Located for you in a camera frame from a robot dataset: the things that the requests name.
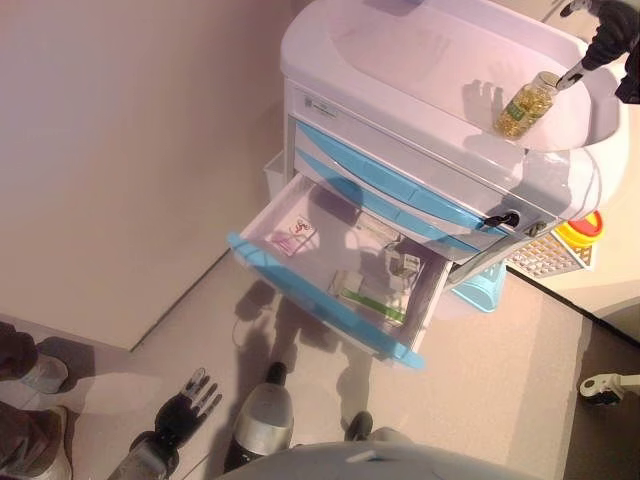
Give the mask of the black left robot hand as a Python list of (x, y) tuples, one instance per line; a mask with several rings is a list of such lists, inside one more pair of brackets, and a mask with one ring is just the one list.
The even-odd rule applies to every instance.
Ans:
[(158, 411), (154, 430), (160, 442), (180, 449), (201, 427), (222, 400), (218, 384), (206, 369), (194, 371), (181, 390)]

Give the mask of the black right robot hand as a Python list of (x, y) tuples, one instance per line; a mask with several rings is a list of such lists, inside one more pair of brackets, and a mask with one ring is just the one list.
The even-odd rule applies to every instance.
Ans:
[(560, 11), (566, 18), (585, 10), (599, 20), (596, 33), (584, 54), (557, 81), (555, 88), (563, 91), (580, 81), (585, 75), (609, 65), (624, 54), (625, 76), (615, 91), (624, 104), (639, 104), (639, 2), (638, 1), (570, 1)]

